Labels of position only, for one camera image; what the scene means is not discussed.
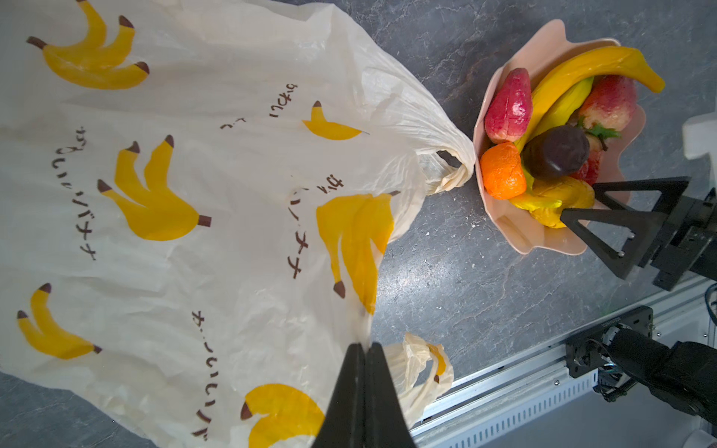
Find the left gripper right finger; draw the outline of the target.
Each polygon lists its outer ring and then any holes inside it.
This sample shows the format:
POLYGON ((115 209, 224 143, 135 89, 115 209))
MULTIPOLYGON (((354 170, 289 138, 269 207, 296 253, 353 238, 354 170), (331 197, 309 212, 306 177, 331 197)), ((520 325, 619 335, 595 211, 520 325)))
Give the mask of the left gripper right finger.
POLYGON ((373 343, 366 355, 365 381, 365 446, 416 448, 380 343, 373 343))

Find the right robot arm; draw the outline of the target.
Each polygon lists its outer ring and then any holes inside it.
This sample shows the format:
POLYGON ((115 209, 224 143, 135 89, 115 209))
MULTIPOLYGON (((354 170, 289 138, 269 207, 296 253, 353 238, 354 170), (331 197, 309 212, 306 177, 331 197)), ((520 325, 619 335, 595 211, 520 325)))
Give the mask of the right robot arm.
MULTIPOLYGON (((597 183, 601 209, 569 208, 568 229, 619 278, 653 266, 664 291, 692 272, 716 278, 716 192, 699 200, 685 195, 686 177, 597 183)), ((614 402, 635 386, 673 409, 716 422, 716 351, 703 343, 655 341, 651 309, 641 305, 569 337, 569 375, 599 373, 595 390, 614 402)))

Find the banana print plastic bag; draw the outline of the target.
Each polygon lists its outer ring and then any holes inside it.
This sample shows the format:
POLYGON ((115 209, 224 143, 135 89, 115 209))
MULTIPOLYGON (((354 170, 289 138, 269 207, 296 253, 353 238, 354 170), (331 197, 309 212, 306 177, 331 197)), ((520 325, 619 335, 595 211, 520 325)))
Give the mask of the banana print plastic bag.
POLYGON ((1 371, 161 447, 308 447, 471 140, 338 7, 1 5, 1 371))

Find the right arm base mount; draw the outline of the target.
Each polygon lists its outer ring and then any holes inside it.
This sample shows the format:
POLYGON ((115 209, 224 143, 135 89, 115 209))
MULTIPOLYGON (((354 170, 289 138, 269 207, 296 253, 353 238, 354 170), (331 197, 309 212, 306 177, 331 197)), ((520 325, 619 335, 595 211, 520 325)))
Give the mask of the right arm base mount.
POLYGON ((610 363, 608 346, 618 330, 634 330, 642 336, 651 337, 653 317, 654 311, 651 307, 639 305, 569 336, 565 341, 569 375, 579 378, 610 363))

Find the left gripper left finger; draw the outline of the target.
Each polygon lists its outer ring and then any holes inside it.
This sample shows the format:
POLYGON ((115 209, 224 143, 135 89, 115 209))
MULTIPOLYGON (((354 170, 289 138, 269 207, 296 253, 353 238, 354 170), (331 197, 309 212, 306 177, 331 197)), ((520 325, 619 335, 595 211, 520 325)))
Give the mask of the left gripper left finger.
POLYGON ((362 448, 365 436, 365 352, 349 345, 313 448, 362 448))

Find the orange tangerine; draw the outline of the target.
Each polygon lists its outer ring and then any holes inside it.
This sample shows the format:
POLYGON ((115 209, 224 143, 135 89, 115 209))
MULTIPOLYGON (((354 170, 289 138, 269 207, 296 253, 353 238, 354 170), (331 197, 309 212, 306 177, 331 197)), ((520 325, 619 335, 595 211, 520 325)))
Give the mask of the orange tangerine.
POLYGON ((514 143, 492 147, 480 158, 485 190, 497 200, 511 200, 528 189, 520 153, 514 143))

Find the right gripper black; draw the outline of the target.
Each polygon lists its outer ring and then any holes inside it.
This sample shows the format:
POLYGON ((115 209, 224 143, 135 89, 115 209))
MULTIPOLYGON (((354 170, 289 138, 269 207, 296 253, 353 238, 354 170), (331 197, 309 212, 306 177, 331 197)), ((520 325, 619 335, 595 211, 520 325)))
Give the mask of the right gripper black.
POLYGON ((665 291, 672 291, 688 272, 715 281, 716 188, 703 200, 683 196, 690 181, 665 177, 596 183, 596 200, 611 210, 567 209, 561 221, 620 279, 627 279, 648 252, 657 269, 653 284, 665 291), (667 218, 631 210, 612 192, 659 192, 653 210, 671 212, 667 218))

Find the red peach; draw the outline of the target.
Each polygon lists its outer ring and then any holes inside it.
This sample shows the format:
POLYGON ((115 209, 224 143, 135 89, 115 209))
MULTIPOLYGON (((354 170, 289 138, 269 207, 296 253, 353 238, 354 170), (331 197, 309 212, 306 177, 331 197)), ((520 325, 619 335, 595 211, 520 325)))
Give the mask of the red peach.
POLYGON ((602 78, 578 111, 578 125, 593 136, 618 138, 637 108, 637 87, 631 78, 602 78))

